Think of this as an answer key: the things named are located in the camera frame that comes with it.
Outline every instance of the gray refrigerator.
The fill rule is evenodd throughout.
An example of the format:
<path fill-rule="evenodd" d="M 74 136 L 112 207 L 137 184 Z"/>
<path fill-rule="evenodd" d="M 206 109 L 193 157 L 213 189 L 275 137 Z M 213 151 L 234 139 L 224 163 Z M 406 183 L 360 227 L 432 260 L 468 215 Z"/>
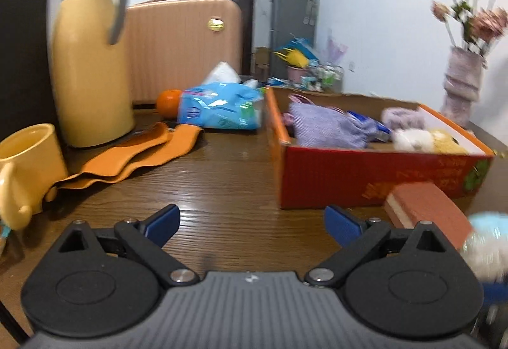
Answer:
<path fill-rule="evenodd" d="M 272 0 L 270 49 L 287 44 L 294 37 L 303 37 L 314 46 L 318 0 Z M 270 75 L 287 79 L 286 64 L 270 54 Z"/>

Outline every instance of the pink vase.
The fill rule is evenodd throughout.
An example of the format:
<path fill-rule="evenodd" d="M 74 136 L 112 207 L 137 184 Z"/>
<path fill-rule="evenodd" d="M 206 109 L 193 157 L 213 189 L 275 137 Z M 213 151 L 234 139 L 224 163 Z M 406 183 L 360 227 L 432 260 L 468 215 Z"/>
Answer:
<path fill-rule="evenodd" d="M 484 58 L 459 47 L 451 49 L 443 87 L 446 91 L 441 114 L 461 127 L 471 116 L 471 105 L 478 101 Z"/>
<path fill-rule="evenodd" d="M 288 66 L 288 79 L 296 84 L 300 84 L 302 81 L 302 75 L 305 75 L 306 71 L 303 68 L 296 68 Z"/>

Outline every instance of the orange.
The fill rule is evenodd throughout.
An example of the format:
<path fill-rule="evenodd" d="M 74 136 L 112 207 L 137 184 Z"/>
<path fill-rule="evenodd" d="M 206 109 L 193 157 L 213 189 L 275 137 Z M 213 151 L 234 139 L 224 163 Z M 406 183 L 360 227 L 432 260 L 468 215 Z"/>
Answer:
<path fill-rule="evenodd" d="M 157 97 L 156 108 L 159 114 L 164 118 L 178 117 L 178 107 L 180 105 L 180 90 L 166 90 Z"/>

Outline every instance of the cardboard box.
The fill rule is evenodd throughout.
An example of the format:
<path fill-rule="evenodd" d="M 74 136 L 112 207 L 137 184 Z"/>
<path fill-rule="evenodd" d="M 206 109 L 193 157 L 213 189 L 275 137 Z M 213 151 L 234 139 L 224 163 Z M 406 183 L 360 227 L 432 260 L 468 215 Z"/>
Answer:
<path fill-rule="evenodd" d="M 254 57 L 254 74 L 258 81 L 266 82 L 270 74 L 270 49 L 258 47 Z"/>
<path fill-rule="evenodd" d="M 447 131 L 469 154 L 405 153 L 393 151 L 390 145 L 364 150 L 300 147 L 281 120 L 292 92 L 318 105 L 356 111 L 376 120 L 388 107 L 420 110 L 426 128 Z M 266 92 L 266 108 L 279 207 L 283 209 L 381 205 L 395 185 L 413 181 L 431 181 L 449 197 L 462 197 L 478 190 L 494 157 L 476 137 L 423 104 L 271 87 Z"/>

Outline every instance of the gray thermos handle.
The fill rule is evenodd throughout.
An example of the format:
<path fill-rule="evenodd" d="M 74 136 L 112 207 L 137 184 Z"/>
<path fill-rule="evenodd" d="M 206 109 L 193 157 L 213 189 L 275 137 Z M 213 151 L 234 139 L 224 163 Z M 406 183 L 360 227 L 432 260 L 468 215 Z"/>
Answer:
<path fill-rule="evenodd" d="M 118 42 L 118 38 L 122 32 L 125 22 L 125 11 L 127 8 L 127 0 L 118 0 L 118 7 L 116 8 L 116 16 L 113 26 L 109 31 L 109 44 L 114 45 Z"/>

